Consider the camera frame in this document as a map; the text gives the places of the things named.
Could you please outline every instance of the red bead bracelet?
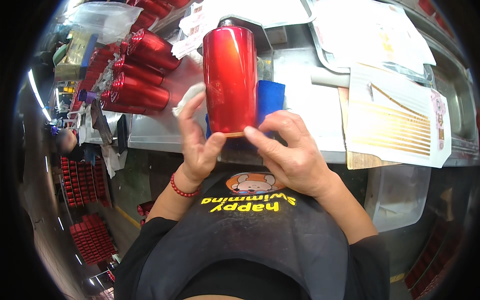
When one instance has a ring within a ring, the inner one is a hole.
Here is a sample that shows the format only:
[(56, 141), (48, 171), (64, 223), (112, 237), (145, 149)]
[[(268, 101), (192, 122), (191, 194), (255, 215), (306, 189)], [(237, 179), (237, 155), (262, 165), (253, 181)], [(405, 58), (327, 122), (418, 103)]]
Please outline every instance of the red bead bracelet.
[(173, 181), (173, 177), (175, 176), (175, 172), (173, 172), (172, 177), (170, 177), (170, 184), (172, 185), (172, 188), (174, 191), (177, 192), (182, 197), (194, 197), (200, 193), (200, 186), (197, 188), (195, 192), (187, 193), (187, 192), (182, 192), (180, 191), (177, 186), (175, 185), (175, 182)]

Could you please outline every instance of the hand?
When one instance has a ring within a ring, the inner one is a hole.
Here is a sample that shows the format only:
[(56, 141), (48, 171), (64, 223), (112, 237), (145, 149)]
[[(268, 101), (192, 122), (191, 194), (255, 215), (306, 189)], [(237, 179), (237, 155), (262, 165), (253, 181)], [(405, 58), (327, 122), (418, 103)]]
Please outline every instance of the hand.
[(248, 126), (245, 137), (256, 147), (264, 165), (287, 187), (312, 197), (328, 193), (333, 172), (299, 115), (279, 110), (265, 117), (262, 132), (277, 131), (288, 147)]
[(178, 116), (184, 159), (182, 170), (188, 180), (198, 185), (210, 175), (227, 140), (223, 133), (215, 132), (205, 141), (200, 124), (193, 119), (193, 113), (204, 99), (205, 92), (199, 93), (187, 102)]

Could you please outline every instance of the plastic bag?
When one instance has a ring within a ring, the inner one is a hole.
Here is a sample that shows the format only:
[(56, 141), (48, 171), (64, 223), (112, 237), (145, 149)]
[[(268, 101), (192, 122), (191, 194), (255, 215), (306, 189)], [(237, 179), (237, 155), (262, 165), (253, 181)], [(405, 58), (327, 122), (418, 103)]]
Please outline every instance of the plastic bag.
[(65, 23), (98, 34), (98, 43), (109, 44), (125, 38), (142, 10), (119, 2), (87, 2), (79, 5)]

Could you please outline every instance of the factory floor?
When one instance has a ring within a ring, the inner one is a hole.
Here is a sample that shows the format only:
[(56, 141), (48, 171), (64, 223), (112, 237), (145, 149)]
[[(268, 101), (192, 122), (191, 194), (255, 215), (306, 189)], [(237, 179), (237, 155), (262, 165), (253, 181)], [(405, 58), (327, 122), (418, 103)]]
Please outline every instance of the factory floor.
[[(154, 200), (169, 183), (171, 174), (182, 163), (181, 154), (128, 149), (125, 168), (117, 171), (110, 183), (114, 209), (99, 207), (99, 213), (107, 221), (109, 231), (121, 255), (125, 255), (140, 233), (137, 205)], [(229, 169), (229, 164), (218, 168)], [(368, 171), (347, 170), (345, 165), (329, 165), (343, 180), (355, 198), (363, 205)], [(402, 274), (413, 266), (427, 242), (437, 218), (425, 209), (414, 225), (380, 233), (390, 252), (391, 297), (393, 300), (411, 299), (401, 280)]]

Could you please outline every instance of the white plastic container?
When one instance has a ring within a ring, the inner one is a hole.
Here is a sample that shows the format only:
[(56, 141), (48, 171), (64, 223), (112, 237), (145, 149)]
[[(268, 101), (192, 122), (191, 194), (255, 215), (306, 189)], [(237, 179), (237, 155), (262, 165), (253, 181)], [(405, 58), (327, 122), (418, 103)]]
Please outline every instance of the white plastic container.
[(427, 200), (430, 167), (385, 166), (368, 172), (365, 210), (378, 232), (418, 222)]

